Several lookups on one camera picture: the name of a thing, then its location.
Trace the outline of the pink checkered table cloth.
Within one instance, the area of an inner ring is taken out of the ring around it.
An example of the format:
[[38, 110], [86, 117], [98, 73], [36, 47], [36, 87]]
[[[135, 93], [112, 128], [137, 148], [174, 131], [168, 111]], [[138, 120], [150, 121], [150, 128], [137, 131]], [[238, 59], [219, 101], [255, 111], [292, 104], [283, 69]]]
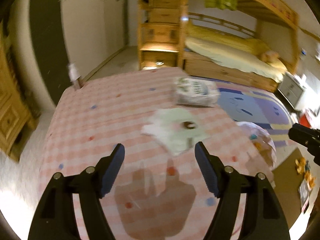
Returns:
[[55, 172], [78, 174], [109, 155], [125, 158], [100, 202], [116, 239], [203, 239], [218, 200], [208, 191], [193, 149], [173, 157], [141, 130], [158, 109], [175, 107], [179, 68], [114, 75], [67, 88], [44, 142], [39, 193]]

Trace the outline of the white blue tissue pack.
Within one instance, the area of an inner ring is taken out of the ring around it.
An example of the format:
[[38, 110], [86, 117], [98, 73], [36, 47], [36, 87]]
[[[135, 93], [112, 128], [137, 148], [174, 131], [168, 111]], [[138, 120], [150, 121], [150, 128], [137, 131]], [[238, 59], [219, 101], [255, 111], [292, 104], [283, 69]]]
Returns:
[[177, 77], [173, 91], [178, 105], [214, 107], [220, 97], [214, 81], [191, 77]]

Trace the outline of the wooden drawer staircase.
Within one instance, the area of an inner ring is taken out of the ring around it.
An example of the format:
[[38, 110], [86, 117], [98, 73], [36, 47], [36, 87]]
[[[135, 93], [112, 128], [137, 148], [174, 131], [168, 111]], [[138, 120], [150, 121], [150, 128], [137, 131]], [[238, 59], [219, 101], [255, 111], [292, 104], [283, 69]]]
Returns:
[[138, 0], [140, 70], [183, 67], [188, 0]]

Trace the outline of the grey white nightstand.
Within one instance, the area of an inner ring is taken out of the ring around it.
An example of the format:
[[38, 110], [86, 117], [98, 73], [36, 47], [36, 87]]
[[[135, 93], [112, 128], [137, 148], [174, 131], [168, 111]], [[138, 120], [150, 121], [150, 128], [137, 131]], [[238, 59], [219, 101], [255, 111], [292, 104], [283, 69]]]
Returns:
[[306, 88], [301, 85], [292, 74], [286, 72], [283, 75], [283, 80], [278, 86], [278, 91], [294, 110], [303, 110]]

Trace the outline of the rainbow oval rug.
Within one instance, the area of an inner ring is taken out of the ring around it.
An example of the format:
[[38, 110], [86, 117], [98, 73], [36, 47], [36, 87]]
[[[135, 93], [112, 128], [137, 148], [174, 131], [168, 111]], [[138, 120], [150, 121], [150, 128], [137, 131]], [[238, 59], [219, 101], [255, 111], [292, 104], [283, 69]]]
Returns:
[[228, 81], [211, 80], [220, 91], [219, 106], [233, 120], [252, 122], [267, 130], [277, 148], [295, 144], [288, 136], [293, 125], [290, 113], [273, 93]]

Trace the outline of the wooden bunk bed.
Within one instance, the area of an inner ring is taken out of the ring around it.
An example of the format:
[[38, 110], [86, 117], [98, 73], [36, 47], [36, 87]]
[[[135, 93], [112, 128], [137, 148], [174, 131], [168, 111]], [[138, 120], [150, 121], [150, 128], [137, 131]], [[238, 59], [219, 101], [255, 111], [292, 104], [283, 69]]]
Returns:
[[[183, 64], [187, 74], [274, 92], [286, 72], [296, 73], [299, 16], [283, 0], [238, 0], [236, 11], [217, 10], [250, 16], [255, 28], [189, 11]], [[269, 50], [279, 54], [275, 63], [259, 60]]]

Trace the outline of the orange peel pieces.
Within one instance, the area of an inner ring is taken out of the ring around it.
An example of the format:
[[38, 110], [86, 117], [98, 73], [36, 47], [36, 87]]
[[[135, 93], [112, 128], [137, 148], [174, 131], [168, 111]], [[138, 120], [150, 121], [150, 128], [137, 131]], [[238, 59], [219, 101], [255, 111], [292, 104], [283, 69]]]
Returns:
[[304, 180], [307, 182], [308, 188], [311, 190], [315, 187], [316, 178], [311, 174], [309, 161], [304, 157], [295, 160], [296, 171], [298, 174], [303, 175]]

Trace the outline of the wooden cabinet with drawers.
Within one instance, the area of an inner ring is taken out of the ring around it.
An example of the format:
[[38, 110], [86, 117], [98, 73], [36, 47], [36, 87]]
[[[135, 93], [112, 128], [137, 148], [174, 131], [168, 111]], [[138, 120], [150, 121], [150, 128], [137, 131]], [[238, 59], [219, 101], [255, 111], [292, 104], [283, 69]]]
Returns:
[[20, 161], [20, 156], [12, 147], [24, 126], [34, 130], [36, 121], [23, 102], [17, 81], [10, 71], [5, 53], [5, 39], [1, 32], [1, 152], [15, 162]]

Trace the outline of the red trash bin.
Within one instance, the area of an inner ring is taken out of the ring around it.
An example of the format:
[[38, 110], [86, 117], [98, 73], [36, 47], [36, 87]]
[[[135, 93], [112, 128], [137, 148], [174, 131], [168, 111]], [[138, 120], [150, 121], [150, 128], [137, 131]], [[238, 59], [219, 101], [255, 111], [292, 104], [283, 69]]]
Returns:
[[319, 128], [317, 116], [310, 109], [305, 109], [299, 116], [299, 123], [307, 128]]

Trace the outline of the tan plush pillow toy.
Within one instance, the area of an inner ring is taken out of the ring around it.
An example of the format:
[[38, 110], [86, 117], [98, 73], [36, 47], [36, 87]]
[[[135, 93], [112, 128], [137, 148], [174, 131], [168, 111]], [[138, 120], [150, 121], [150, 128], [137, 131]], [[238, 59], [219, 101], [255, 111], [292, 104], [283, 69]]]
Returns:
[[264, 63], [275, 63], [279, 59], [279, 54], [276, 51], [266, 51], [259, 55], [259, 60]]

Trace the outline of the brown cardboard mat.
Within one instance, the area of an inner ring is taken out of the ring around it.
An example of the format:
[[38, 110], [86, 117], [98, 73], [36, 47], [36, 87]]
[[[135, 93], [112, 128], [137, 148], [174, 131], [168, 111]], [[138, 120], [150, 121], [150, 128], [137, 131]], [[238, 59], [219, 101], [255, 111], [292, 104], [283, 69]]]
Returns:
[[313, 156], [306, 148], [297, 145], [276, 148], [276, 168], [273, 169], [275, 193], [291, 228], [301, 214], [299, 187], [303, 176], [296, 171], [296, 160], [305, 158], [311, 165], [312, 175], [316, 175]]

